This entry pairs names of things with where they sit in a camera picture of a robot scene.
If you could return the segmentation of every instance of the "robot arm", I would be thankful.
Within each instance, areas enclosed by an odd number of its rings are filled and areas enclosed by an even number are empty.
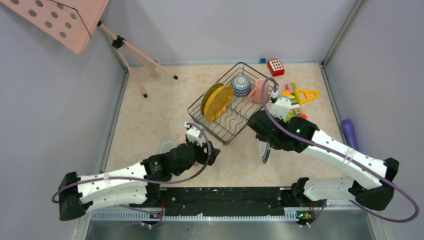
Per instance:
[[[288,122],[284,122],[290,108],[291,102],[285,97],[280,97],[270,109],[270,113],[289,132],[344,153],[381,177],[389,181],[393,180],[399,167],[397,160],[393,158],[381,160],[366,156],[336,141],[315,124],[301,117],[295,116],[290,118]],[[300,201],[351,200],[358,202],[364,207],[382,211],[392,199],[393,188],[381,183],[378,178],[362,170],[346,158],[286,135],[270,121],[264,110],[255,112],[250,117],[247,125],[256,132],[257,139],[269,143],[273,149],[296,151],[297,153],[320,159],[348,175],[342,178],[319,180],[307,177],[300,178],[297,183],[292,185],[293,195]]]
[[[111,172],[89,176],[78,176],[76,172],[66,174],[59,189],[87,180],[101,180],[81,183],[61,192],[59,219],[68,221],[104,207],[121,204],[141,205],[160,200],[159,184],[131,179],[111,180],[110,178],[126,177],[166,182],[171,180],[173,175],[179,176],[190,169],[195,162],[203,165],[214,164],[221,151],[214,148],[209,141],[212,153],[207,161],[208,154],[205,153],[207,145],[202,142],[200,131],[187,124],[185,127],[187,128],[185,143],[167,153],[152,155],[132,166]]]

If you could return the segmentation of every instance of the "pink mug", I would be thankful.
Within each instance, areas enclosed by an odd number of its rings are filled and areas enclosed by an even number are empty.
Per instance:
[[[262,103],[261,94],[262,94],[262,86],[264,85],[265,79],[258,79],[253,86],[253,89],[250,91],[249,95],[247,95],[247,100],[254,101],[256,103]],[[265,94],[266,98],[268,97],[268,92],[270,90],[270,86],[266,86]]]

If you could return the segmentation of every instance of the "red box with white dots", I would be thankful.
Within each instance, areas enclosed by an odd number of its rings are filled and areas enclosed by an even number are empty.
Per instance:
[[[273,77],[281,76],[284,74],[284,68],[279,59],[269,60],[266,64]]]

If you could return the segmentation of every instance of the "beige tabletop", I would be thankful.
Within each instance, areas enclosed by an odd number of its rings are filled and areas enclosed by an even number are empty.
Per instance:
[[[147,89],[144,98],[131,76],[126,85],[106,171],[121,169],[151,155],[159,154],[163,143],[185,142],[184,122],[193,122],[188,107],[233,65],[169,66],[179,79],[159,72],[160,76],[141,77]],[[265,64],[252,64],[254,69],[270,76]],[[285,63],[285,73],[275,79],[281,85],[294,82],[299,89],[319,91],[320,97],[301,106],[308,120],[318,125],[334,139],[341,135],[318,63]],[[272,150],[263,164],[257,148],[255,133],[246,127],[224,146],[208,134],[221,153],[214,165],[208,166],[195,179],[174,184],[175,187],[269,187],[291,186],[298,178],[326,179],[345,176],[318,159],[296,152]],[[202,165],[193,166],[172,180],[193,175]]]

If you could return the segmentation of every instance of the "blue patterned bowl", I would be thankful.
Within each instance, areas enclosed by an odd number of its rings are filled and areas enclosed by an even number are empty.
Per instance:
[[[251,91],[251,82],[245,76],[236,76],[231,80],[230,85],[236,96],[246,96]]]

